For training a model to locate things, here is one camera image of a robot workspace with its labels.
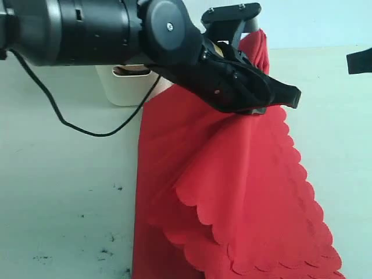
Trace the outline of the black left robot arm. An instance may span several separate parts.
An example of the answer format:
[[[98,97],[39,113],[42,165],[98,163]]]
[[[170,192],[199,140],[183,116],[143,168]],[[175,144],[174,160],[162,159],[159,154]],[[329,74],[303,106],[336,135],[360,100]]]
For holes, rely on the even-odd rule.
[[[298,106],[301,91],[239,50],[258,3],[208,9],[201,31],[183,1],[2,1],[1,51],[36,66],[144,65],[223,113]]]

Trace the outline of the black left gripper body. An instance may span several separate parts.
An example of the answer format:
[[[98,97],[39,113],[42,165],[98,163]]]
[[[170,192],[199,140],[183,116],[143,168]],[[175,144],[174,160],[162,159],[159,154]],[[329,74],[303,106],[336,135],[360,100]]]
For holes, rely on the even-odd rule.
[[[261,53],[266,34],[255,31],[229,44],[208,33],[176,36],[162,46],[162,76],[223,113],[270,106],[270,79],[239,45]]]

